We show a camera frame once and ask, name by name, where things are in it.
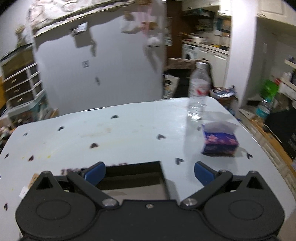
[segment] dark brown drawer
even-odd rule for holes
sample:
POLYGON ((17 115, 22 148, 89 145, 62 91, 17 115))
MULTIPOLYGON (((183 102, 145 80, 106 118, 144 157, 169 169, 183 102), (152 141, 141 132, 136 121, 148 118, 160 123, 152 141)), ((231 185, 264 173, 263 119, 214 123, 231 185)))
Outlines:
POLYGON ((9 88, 25 81, 26 79, 28 79, 27 72, 26 71, 20 72, 18 75, 12 77, 11 79, 3 83, 4 89, 8 90, 9 88))
POLYGON ((15 97, 16 95, 19 95, 23 92, 30 90, 30 89, 31 89, 30 82, 27 81, 27 82, 24 82, 14 88, 12 88, 11 90, 5 92, 5 95, 6 95, 7 99, 11 99, 11 98, 15 97))
POLYGON ((32 93, 32 91, 30 91, 26 94, 20 95, 16 98, 10 100, 10 104, 12 107, 15 107, 15 106, 24 104, 30 100, 33 100, 33 99, 34 99, 33 93, 32 93))

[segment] washing machine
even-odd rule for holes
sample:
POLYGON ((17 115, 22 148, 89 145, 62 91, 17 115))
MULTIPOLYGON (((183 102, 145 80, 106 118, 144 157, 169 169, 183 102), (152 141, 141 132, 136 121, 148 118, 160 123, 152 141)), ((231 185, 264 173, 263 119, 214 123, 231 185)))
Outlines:
POLYGON ((183 44, 182 46, 182 58, 184 59, 197 59, 197 52, 199 48, 196 46, 183 44))

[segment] wooden floor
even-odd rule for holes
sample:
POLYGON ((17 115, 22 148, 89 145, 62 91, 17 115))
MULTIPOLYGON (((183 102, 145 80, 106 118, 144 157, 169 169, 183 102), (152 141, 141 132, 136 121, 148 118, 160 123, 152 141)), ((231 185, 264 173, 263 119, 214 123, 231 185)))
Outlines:
POLYGON ((283 224, 278 238, 281 241, 295 241, 296 240, 296 210, 283 224))

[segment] brown door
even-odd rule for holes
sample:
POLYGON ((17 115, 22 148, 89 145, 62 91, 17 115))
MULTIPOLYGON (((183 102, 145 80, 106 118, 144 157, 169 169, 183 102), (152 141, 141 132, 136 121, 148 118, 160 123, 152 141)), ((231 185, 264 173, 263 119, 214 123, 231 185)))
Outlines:
POLYGON ((190 33, 190 28, 182 18, 182 2, 167 0, 167 16, 172 17, 172 46, 166 46, 167 58, 182 57, 180 32, 190 33))

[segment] tissue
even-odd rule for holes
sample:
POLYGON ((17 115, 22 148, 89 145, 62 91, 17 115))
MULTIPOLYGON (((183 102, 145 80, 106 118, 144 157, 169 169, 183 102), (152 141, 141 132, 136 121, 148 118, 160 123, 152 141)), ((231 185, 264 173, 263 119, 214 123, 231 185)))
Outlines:
POLYGON ((236 124, 220 121, 202 125, 204 148, 202 153, 233 155, 239 145, 234 131, 236 124))

